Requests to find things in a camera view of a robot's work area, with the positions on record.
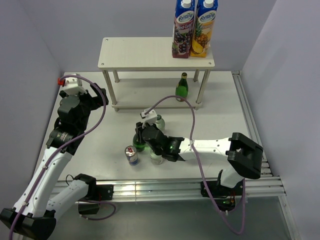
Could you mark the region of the green Perrier labelled bottle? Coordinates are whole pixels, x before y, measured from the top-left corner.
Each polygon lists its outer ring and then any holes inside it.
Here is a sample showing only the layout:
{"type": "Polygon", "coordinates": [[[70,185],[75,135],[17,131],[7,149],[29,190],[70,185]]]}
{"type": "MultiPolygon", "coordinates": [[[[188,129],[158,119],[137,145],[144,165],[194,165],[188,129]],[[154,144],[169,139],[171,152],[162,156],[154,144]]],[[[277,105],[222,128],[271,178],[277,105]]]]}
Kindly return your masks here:
{"type": "Polygon", "coordinates": [[[137,133],[133,136],[132,145],[136,148],[137,152],[143,152],[144,150],[149,149],[149,146],[146,143],[139,141],[139,136],[137,133]]]}

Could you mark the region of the dark green gold-cap bottle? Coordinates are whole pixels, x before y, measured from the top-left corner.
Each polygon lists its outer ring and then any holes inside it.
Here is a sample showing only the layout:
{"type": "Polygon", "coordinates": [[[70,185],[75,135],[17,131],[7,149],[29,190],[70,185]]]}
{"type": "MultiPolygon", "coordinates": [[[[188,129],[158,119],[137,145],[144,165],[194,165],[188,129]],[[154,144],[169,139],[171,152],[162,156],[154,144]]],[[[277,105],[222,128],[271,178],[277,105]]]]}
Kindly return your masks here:
{"type": "Polygon", "coordinates": [[[186,72],[183,72],[181,74],[181,79],[175,88],[175,95],[177,96],[176,100],[179,102],[182,102],[183,99],[186,99],[189,94],[187,76],[188,74],[186,72]]]}

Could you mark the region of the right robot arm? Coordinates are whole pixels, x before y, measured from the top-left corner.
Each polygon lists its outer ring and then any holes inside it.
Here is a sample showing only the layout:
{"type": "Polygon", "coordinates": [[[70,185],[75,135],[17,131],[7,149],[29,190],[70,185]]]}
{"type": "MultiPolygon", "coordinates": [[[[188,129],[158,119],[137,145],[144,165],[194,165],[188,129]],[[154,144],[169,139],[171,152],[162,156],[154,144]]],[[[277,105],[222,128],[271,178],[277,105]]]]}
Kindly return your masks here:
{"type": "Polygon", "coordinates": [[[138,139],[146,143],[156,156],[169,162],[224,160],[228,164],[207,189],[214,198],[236,193],[244,179],[261,177],[263,147],[242,133],[214,140],[190,140],[166,136],[155,124],[137,122],[138,139]]]}

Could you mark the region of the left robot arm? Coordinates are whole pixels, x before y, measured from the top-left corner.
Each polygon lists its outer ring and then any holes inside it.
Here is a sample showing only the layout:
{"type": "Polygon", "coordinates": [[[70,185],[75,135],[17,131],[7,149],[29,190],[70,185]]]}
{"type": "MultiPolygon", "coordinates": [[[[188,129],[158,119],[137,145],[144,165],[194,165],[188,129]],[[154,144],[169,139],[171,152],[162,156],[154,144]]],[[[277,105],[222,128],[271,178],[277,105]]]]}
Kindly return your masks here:
{"type": "Polygon", "coordinates": [[[9,238],[20,234],[33,240],[48,239],[61,216],[77,201],[96,197],[96,179],[77,175],[69,186],[51,198],[64,168],[75,155],[87,130],[92,111],[109,104],[106,90],[91,84],[96,96],[81,86],[62,87],[61,100],[41,163],[28,187],[12,208],[4,208],[0,220],[9,228],[9,238]]]}

